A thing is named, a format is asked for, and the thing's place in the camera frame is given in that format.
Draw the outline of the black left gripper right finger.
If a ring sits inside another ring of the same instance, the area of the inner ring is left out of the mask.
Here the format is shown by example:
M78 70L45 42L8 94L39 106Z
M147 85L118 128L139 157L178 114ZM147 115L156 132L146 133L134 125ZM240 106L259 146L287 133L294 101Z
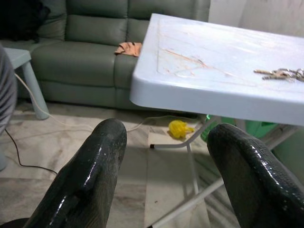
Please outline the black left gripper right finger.
M220 123L207 147L242 228L304 226L303 184L260 139Z

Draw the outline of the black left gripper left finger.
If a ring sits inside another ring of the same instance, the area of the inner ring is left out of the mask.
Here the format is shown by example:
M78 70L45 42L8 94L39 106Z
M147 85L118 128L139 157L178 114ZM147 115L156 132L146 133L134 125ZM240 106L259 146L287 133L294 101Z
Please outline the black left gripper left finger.
M105 228L127 145L124 124L100 122L59 171L26 228Z

